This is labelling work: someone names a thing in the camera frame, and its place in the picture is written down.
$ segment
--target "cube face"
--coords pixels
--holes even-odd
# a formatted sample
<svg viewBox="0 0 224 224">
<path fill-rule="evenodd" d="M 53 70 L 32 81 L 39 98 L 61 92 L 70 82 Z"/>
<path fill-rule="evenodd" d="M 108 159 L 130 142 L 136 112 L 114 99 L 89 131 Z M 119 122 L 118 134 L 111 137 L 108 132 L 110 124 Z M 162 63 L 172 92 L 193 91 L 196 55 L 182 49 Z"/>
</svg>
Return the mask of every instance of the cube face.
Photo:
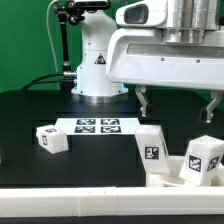
<svg viewBox="0 0 224 224">
<path fill-rule="evenodd" d="M 209 136 L 192 140 L 188 146 L 180 177 L 195 185 L 210 183 L 224 153 L 224 141 Z"/>
<path fill-rule="evenodd" d="M 66 133 L 53 125 L 37 128 L 39 144 L 52 154 L 68 150 Z"/>
<path fill-rule="evenodd" d="M 146 173 L 169 173 L 169 155 L 161 127 L 139 125 L 135 138 Z"/>
</svg>

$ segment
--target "green background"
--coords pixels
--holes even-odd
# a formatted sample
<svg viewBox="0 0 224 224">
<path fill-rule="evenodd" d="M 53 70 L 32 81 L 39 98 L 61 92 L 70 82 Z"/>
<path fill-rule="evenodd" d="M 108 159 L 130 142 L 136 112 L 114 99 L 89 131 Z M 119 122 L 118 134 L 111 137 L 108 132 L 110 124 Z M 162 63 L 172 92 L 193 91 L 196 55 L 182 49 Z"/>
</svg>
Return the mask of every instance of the green background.
<svg viewBox="0 0 224 224">
<path fill-rule="evenodd" d="M 51 0 L 1 0 L 0 7 L 0 92 L 21 89 L 28 82 L 54 73 L 54 61 L 46 27 L 46 12 Z M 116 3 L 106 13 L 115 16 Z M 58 19 L 50 12 L 50 30 L 61 71 L 61 41 Z M 70 59 L 73 69 L 81 63 L 81 27 L 68 27 Z M 57 85 L 35 86 L 32 89 L 56 89 Z M 208 91 L 197 91 L 210 99 Z"/>
</svg>

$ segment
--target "gray cylinder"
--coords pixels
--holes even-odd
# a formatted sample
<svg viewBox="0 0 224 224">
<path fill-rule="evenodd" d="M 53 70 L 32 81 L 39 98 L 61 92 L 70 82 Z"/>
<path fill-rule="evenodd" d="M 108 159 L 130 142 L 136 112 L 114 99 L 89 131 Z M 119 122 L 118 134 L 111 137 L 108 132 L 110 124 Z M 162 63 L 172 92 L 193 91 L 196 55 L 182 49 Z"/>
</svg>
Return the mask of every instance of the gray cylinder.
<svg viewBox="0 0 224 224">
<path fill-rule="evenodd" d="M 168 0 L 163 42 L 203 43 L 205 30 L 217 30 L 221 0 Z"/>
</svg>

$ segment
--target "black tabletop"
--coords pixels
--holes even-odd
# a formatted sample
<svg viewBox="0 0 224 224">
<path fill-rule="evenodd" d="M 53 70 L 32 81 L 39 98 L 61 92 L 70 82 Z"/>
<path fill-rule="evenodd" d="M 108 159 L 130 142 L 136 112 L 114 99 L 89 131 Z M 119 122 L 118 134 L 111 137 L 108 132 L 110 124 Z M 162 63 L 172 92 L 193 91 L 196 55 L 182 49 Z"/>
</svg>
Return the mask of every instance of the black tabletop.
<svg viewBox="0 0 224 224">
<path fill-rule="evenodd" d="M 189 141 L 202 135 L 224 139 L 224 113 L 216 109 L 211 124 L 200 123 L 200 109 L 208 102 L 196 93 L 153 89 L 149 91 L 148 98 L 153 111 L 150 118 L 144 118 L 140 112 L 141 105 L 132 91 L 128 99 L 95 105 L 77 101 L 72 94 L 60 91 L 9 91 L 0 94 L 0 188 L 145 186 L 145 172 L 134 135 L 68 136 L 69 150 L 52 155 L 38 145 L 36 128 L 55 124 L 57 118 L 137 117 L 141 124 L 162 126 L 170 155 L 184 155 Z M 213 216 L 168 217 L 161 219 L 155 216 L 150 220 L 152 223 L 165 223 L 165 220 L 183 222 L 187 217 L 186 221 L 193 223 L 203 219 L 205 223 L 213 221 Z M 221 223 L 223 217 L 215 217 L 220 217 L 216 223 Z M 126 218 L 108 217 L 106 223 L 124 223 Z M 53 218 L 39 220 L 55 223 Z M 146 223 L 147 220 L 148 217 L 141 216 L 128 222 Z M 79 222 L 104 223 L 105 218 L 63 221 Z"/>
</svg>

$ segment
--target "metal bracket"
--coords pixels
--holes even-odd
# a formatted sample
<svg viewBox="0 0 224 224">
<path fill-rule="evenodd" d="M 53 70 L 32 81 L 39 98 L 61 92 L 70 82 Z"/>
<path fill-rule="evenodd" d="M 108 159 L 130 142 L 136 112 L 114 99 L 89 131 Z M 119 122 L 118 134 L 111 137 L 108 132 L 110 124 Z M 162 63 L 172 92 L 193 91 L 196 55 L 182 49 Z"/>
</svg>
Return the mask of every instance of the metal bracket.
<svg viewBox="0 0 224 224">
<path fill-rule="evenodd" d="M 146 86 L 142 85 L 142 86 L 136 86 L 135 87 L 135 92 L 136 95 L 140 101 L 140 103 L 142 104 L 142 116 L 143 117 L 151 117 L 152 114 L 152 105 L 149 104 L 148 99 L 146 97 Z"/>
<path fill-rule="evenodd" d="M 201 122 L 211 123 L 213 118 L 213 110 L 218 106 L 223 98 L 223 91 L 211 90 L 211 98 L 213 99 L 206 108 L 201 110 Z"/>
</svg>

